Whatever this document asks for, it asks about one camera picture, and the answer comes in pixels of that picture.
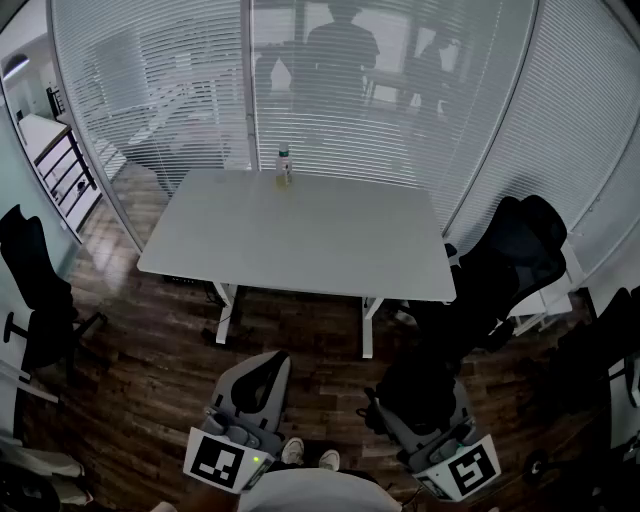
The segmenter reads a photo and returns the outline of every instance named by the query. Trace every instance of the table leg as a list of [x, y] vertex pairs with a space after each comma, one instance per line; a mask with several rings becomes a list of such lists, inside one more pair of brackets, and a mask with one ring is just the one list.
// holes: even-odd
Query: table leg
[[0, 372], [0, 376], [5, 378], [6, 380], [11, 382], [12, 384], [15, 384], [18, 389], [26, 391], [27, 393], [31, 393], [32, 395], [37, 396], [39, 398], [44, 398], [45, 400], [48, 400], [49, 402], [53, 402], [54, 404], [58, 403], [58, 397], [57, 396], [54, 396], [54, 395], [52, 395], [50, 393], [47, 393], [45, 391], [41, 391], [40, 389], [32, 386], [31, 384], [27, 384], [25, 382], [22, 382], [18, 377], [14, 377], [12, 375], [7, 375], [4, 372]]
[[222, 283], [213, 283], [213, 285], [225, 303], [225, 307], [222, 308], [222, 312], [220, 313], [220, 322], [218, 323], [218, 332], [216, 333], [216, 343], [224, 345], [227, 341], [227, 331], [231, 323], [231, 312], [233, 311], [233, 304], [236, 300], [238, 285]]
[[373, 327], [371, 319], [382, 304], [383, 297], [363, 297], [362, 299], [362, 357], [373, 357]]

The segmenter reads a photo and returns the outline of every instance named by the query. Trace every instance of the person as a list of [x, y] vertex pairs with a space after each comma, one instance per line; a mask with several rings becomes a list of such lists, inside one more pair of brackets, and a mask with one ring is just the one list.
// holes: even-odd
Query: person
[[[178, 505], [178, 512], [399, 512], [400, 503], [363, 472], [341, 471], [340, 454], [326, 451], [317, 468], [303, 468], [304, 443], [290, 439], [255, 487], [241, 496], [201, 484]], [[153, 512], [175, 512], [161, 503]]]
[[348, 98], [347, 103], [359, 105], [364, 70], [375, 67], [378, 44], [370, 31], [353, 23], [358, 7], [334, 0], [329, 12], [333, 22], [314, 28], [296, 59], [294, 92], [323, 101]]

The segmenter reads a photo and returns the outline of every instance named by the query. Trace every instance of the window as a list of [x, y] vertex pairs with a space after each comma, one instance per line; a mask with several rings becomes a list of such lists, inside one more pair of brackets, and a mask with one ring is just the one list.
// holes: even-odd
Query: window
[[444, 227], [502, 118], [534, 2], [296, 1], [265, 16], [273, 3], [255, 0], [261, 168], [286, 142], [296, 172], [426, 188]]

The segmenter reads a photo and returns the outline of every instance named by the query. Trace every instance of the window blind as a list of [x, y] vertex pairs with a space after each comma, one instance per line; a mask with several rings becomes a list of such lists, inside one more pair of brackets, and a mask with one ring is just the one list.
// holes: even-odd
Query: window blind
[[52, 22], [80, 135], [130, 180], [116, 192], [166, 204], [190, 170], [250, 168], [240, 0], [52, 0]]
[[582, 270], [593, 272], [640, 220], [640, 128], [607, 184], [574, 228], [571, 244]]
[[429, 190], [440, 225], [502, 118], [532, 0], [254, 0], [261, 168]]
[[[538, 194], [562, 216], [588, 270], [616, 236], [600, 231], [619, 221], [613, 191], [632, 185], [616, 166], [638, 119], [640, 54], [600, 0], [546, 0], [541, 8], [504, 123], [446, 235], [464, 253], [502, 196]], [[610, 178], [609, 208], [597, 207], [603, 217], [589, 215], [571, 234]]]

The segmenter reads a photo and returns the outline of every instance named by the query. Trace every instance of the person silhouette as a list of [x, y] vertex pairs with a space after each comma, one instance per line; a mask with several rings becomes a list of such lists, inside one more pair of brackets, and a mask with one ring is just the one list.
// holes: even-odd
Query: person silhouette
[[339, 0], [328, 7], [333, 22], [309, 33], [295, 66], [295, 92], [339, 102], [342, 108], [358, 107], [364, 96], [364, 70], [375, 67], [378, 44], [371, 32], [353, 24], [360, 8]]

